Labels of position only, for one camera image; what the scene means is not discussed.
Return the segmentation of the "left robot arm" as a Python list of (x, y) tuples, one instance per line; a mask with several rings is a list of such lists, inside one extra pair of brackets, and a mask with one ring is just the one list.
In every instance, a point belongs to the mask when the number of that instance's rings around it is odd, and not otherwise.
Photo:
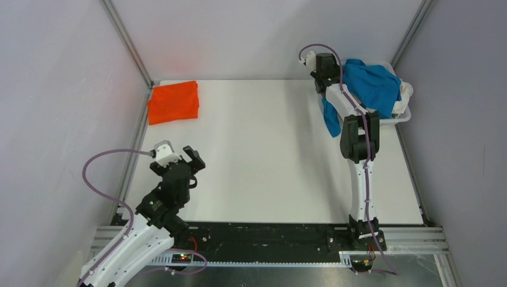
[(129, 153), (151, 157), (149, 168), (161, 179), (136, 208), (99, 191), (87, 178), (87, 169), (94, 160), (119, 153), (120, 149), (101, 152), (85, 163), (82, 170), (85, 184), (96, 194), (124, 207), (129, 220), (82, 267), (78, 286), (124, 286), (157, 255), (172, 247), (183, 248), (188, 243), (189, 226), (178, 213), (189, 202), (190, 191), (197, 186), (196, 174), (205, 169), (206, 164), (199, 152), (190, 146), (185, 146), (183, 151), (189, 160), (179, 155), (169, 141), (157, 143), (151, 151), (128, 149)]

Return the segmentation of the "blue t shirt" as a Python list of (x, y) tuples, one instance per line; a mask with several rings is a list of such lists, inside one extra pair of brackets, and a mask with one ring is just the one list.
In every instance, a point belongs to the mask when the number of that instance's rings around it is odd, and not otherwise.
[[(377, 111), (381, 119), (390, 118), (392, 109), (400, 99), (401, 79), (380, 65), (368, 66), (360, 59), (348, 59), (343, 65), (343, 89), (367, 109)], [(347, 102), (339, 85), (331, 86), (324, 94), (323, 118), (329, 134), (335, 138), (341, 133), (339, 113), (335, 105)]]

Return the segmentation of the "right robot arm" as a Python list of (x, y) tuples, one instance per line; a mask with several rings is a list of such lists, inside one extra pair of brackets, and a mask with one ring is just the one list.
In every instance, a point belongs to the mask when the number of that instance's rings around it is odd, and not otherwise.
[(318, 94), (341, 118), (340, 151), (350, 169), (352, 203), (346, 246), (357, 251), (386, 251), (372, 196), (372, 171), (380, 149), (380, 118), (369, 112), (343, 83), (343, 69), (332, 53), (308, 52), (305, 64)]

